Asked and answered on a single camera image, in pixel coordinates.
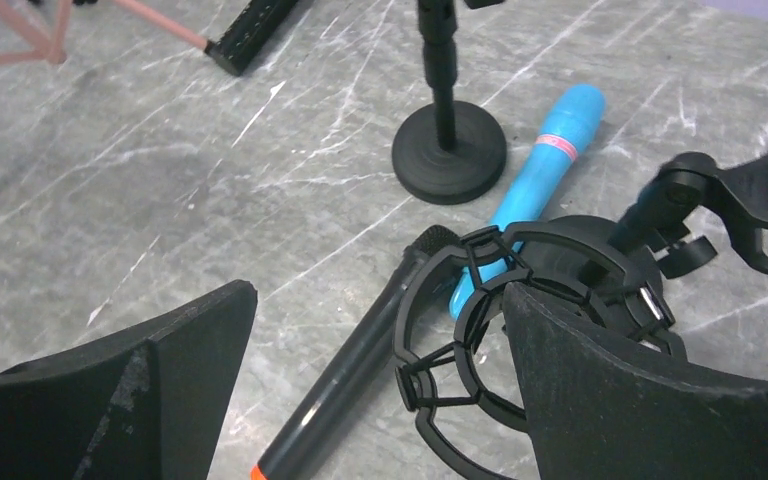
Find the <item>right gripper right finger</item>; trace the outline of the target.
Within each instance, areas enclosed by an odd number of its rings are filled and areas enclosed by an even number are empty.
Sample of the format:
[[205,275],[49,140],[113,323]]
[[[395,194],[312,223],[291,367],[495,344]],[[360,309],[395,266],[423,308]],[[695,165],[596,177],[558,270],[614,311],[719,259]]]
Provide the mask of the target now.
[[507,328],[544,479],[768,479],[768,381],[561,314]]

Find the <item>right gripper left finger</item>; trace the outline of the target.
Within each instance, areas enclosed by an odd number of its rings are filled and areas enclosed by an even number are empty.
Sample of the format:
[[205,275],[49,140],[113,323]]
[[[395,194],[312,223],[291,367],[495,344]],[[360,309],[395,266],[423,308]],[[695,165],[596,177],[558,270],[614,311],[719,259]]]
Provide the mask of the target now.
[[203,479],[258,297],[234,280],[0,373],[0,479]]

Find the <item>black shock mount tripod stand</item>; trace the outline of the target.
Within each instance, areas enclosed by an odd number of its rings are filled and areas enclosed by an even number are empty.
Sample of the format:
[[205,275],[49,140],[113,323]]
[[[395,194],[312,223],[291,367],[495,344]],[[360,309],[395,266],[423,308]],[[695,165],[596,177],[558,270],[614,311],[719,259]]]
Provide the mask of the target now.
[[[506,317],[506,326],[561,314],[646,341],[667,355],[683,359],[686,349],[671,332],[675,318],[663,298],[665,268],[654,258],[662,250],[653,236],[615,247],[616,223],[573,215],[549,223],[515,222],[465,235],[443,247],[408,283],[397,313],[393,351],[402,400],[415,413],[415,424],[428,447],[466,479],[495,479],[492,472],[456,449],[439,431],[440,408],[476,405],[497,422],[528,432],[528,413],[487,389],[473,356],[489,322],[509,301],[525,306],[524,318]],[[461,312],[451,342],[420,357],[411,349],[413,324],[423,302],[439,287],[466,272],[474,287]]]

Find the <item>black round-base mic stand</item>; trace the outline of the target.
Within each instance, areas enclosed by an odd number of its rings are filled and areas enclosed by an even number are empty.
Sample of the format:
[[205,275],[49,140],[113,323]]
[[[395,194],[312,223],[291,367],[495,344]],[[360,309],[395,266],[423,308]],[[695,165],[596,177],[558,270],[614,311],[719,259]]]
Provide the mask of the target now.
[[410,194],[435,205],[456,205],[488,192],[507,161],[500,124],[484,108],[454,99],[457,30],[453,1],[419,1],[425,80],[433,102],[396,132],[391,163]]

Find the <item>black microphone silver grille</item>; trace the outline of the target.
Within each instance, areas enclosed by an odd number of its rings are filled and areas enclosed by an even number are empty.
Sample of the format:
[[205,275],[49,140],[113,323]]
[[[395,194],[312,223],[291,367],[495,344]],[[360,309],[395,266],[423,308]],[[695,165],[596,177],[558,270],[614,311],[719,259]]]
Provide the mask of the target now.
[[218,42],[207,41],[204,53],[225,72],[241,76],[298,3],[250,1]]

